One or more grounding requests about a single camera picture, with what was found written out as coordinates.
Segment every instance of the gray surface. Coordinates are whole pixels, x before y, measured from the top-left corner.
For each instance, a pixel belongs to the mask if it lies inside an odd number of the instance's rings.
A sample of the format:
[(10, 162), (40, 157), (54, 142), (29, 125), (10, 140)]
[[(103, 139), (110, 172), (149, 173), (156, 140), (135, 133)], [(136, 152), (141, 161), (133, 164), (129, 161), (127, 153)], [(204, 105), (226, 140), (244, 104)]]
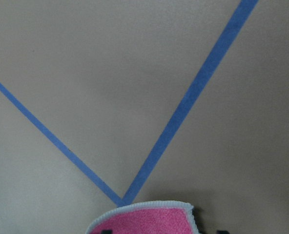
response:
[[(0, 1), (0, 81), (123, 195), (239, 1)], [(289, 233), (289, 2), (259, 1), (136, 201)], [(0, 94), (0, 233), (114, 204)]]

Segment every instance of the black object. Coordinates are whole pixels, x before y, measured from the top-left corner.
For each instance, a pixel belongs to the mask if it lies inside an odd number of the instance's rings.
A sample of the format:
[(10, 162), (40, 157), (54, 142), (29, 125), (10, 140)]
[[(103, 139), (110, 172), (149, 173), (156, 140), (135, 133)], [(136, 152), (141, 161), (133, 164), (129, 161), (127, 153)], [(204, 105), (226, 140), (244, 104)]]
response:
[(112, 230), (102, 230), (101, 234), (112, 234)]
[(230, 233), (227, 231), (217, 231), (216, 234), (230, 234)]

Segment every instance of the blue tape line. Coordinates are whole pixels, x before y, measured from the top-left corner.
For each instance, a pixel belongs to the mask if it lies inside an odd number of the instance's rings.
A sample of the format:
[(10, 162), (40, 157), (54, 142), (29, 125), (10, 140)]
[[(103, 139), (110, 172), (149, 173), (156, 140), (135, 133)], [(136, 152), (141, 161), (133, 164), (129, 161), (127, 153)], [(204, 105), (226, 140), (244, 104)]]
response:
[(135, 199), (136, 195), (144, 185), (145, 181), (148, 179), (185, 117), (191, 110), (193, 104), (199, 97), (209, 79), (212, 77), (227, 50), (235, 40), (243, 24), (255, 7), (257, 1), (258, 0), (242, 0), (239, 3), (237, 9), (234, 11), (228, 24), (202, 65), (200, 71), (124, 195), (123, 201), (125, 204), (131, 204)]
[(46, 128), (26, 107), (24, 107), (1, 83), (0, 91), (15, 105), (65, 156), (68, 157), (89, 179), (92, 180), (117, 206), (122, 206), (122, 199)]

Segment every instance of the pink cloth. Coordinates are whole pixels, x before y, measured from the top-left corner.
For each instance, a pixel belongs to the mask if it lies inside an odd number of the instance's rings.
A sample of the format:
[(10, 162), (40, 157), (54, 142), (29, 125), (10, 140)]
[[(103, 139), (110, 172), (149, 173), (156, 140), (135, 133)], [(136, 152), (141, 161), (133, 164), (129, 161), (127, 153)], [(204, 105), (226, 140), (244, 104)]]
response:
[(116, 214), (90, 234), (112, 230), (113, 234), (193, 234), (187, 214), (180, 208), (151, 208)]

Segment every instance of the cloth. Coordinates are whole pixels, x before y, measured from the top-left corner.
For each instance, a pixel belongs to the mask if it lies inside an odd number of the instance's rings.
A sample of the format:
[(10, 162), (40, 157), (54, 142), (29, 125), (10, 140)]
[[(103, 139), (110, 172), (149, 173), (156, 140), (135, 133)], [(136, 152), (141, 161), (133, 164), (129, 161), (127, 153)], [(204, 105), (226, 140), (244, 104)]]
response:
[(193, 206), (180, 201), (149, 201), (111, 210), (91, 223), (86, 234), (198, 234)]

